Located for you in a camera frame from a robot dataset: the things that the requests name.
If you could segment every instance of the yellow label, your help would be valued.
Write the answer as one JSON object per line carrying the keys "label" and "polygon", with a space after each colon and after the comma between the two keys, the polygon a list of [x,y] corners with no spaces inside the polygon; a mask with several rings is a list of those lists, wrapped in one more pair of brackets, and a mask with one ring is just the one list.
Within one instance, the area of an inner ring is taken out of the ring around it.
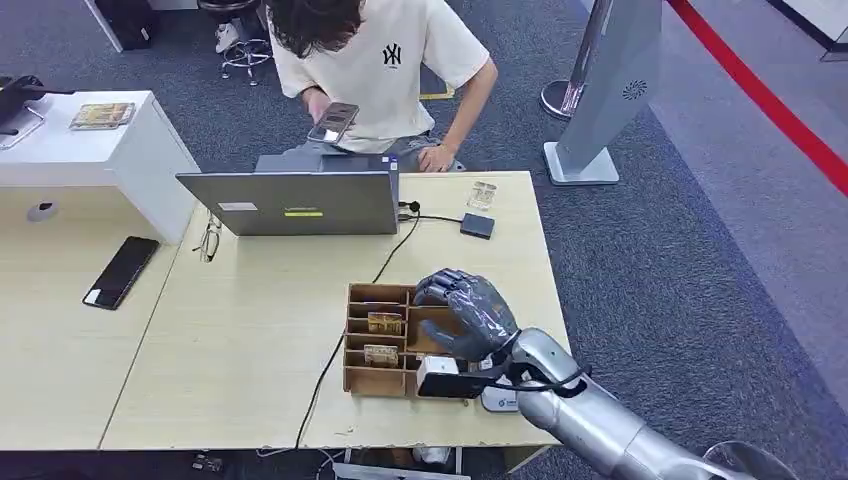
{"label": "yellow label", "polygon": [[324,212],[283,212],[287,217],[323,217]]}

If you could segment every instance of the black power adapter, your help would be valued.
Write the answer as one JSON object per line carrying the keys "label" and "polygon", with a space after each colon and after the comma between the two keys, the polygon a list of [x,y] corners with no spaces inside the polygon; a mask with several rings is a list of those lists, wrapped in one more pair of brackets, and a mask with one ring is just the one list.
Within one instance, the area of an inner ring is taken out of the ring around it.
{"label": "black power adapter", "polygon": [[492,238],[492,231],[495,229],[495,220],[493,218],[481,217],[473,213],[466,213],[462,218],[462,224],[459,226],[459,231],[465,235],[472,237]]}

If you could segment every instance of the laptop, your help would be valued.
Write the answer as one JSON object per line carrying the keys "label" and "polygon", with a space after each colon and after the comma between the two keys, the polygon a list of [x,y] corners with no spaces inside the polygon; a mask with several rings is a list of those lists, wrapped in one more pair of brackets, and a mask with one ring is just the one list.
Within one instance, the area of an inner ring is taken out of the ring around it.
{"label": "laptop", "polygon": [[397,233],[397,168],[394,157],[345,154],[277,171],[176,177],[239,236],[377,235]]}

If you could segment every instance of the metal pole base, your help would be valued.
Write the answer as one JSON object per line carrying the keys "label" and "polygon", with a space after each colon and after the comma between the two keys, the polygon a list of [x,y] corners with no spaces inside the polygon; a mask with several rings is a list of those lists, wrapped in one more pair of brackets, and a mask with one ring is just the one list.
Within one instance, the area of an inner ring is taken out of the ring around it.
{"label": "metal pole base", "polygon": [[571,120],[582,91],[582,88],[572,88],[566,80],[554,80],[542,89],[539,102],[542,110],[557,120]]}
{"label": "metal pole base", "polygon": [[579,173],[566,174],[562,170],[559,155],[556,152],[556,142],[545,143],[545,160],[548,163],[548,172],[551,175],[551,183],[554,185],[612,185],[618,183],[618,171],[609,151],[604,148],[601,153],[589,162]]}

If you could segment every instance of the red stripe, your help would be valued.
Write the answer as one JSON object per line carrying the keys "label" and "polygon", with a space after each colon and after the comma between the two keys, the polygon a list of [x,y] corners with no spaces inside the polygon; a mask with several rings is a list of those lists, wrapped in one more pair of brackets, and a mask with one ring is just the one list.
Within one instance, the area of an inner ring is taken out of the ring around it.
{"label": "red stripe", "polygon": [[837,189],[848,196],[848,165],[839,155],[768,89],[687,0],[668,0],[668,3],[736,84],[759,105],[760,110],[819,167]]}

